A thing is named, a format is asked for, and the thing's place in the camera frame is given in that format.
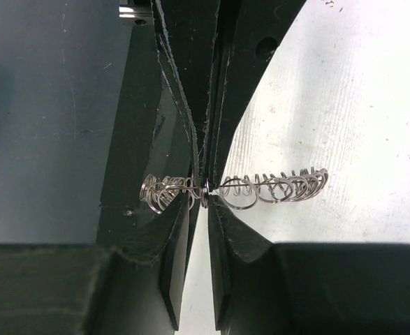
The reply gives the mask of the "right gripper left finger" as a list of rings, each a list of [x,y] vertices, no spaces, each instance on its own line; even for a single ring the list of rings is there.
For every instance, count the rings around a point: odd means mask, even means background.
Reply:
[[[178,195],[126,246],[0,244],[0,334],[173,334],[188,234]]]

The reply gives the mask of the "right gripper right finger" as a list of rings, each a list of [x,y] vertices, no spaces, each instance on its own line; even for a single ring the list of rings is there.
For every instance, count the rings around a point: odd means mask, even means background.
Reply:
[[[273,243],[209,198],[222,334],[410,334],[410,244]]]

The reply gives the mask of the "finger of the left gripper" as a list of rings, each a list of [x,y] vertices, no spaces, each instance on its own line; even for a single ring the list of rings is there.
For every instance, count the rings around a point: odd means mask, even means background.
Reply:
[[[214,45],[204,183],[218,188],[235,131],[304,1],[222,1]]]
[[[219,1],[152,1],[159,64],[186,131],[195,184],[203,184]]]

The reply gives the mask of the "metal disc with keyrings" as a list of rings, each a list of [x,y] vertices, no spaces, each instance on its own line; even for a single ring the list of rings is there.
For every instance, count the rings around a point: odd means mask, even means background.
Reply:
[[[146,176],[140,188],[139,200],[157,214],[161,214],[180,194],[189,197],[189,206],[196,202],[207,208],[209,198],[216,195],[229,208],[251,209],[258,203],[281,204],[302,202],[316,197],[326,186],[329,173],[326,169],[314,168],[292,171],[290,174],[255,174],[227,176],[215,188],[210,182],[197,186],[191,177]]]

